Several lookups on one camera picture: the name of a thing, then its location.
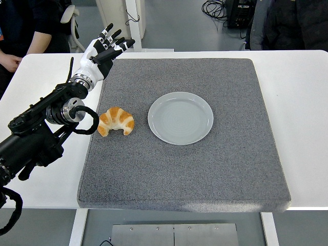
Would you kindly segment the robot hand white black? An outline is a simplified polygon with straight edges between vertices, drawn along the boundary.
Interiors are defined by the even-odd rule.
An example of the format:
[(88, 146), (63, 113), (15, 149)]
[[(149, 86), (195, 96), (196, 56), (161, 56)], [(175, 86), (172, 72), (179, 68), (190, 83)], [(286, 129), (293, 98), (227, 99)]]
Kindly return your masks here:
[(113, 61), (133, 46), (134, 39), (122, 37), (115, 41), (114, 39), (121, 34), (121, 30), (111, 35), (109, 31), (112, 28), (113, 24), (109, 24), (96, 39), (91, 41), (80, 60), (80, 68), (75, 75), (85, 75), (90, 82), (95, 84), (105, 79), (113, 66)]

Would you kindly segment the person's right hand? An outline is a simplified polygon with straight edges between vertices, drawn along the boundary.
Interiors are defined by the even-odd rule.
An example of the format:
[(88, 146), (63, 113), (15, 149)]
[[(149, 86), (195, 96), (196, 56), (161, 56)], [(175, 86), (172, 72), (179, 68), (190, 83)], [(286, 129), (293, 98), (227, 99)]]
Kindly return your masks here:
[(1, 65), (9, 72), (14, 73), (18, 69), (22, 59), (23, 59), (22, 57), (6, 54), (1, 50), (0, 53)]

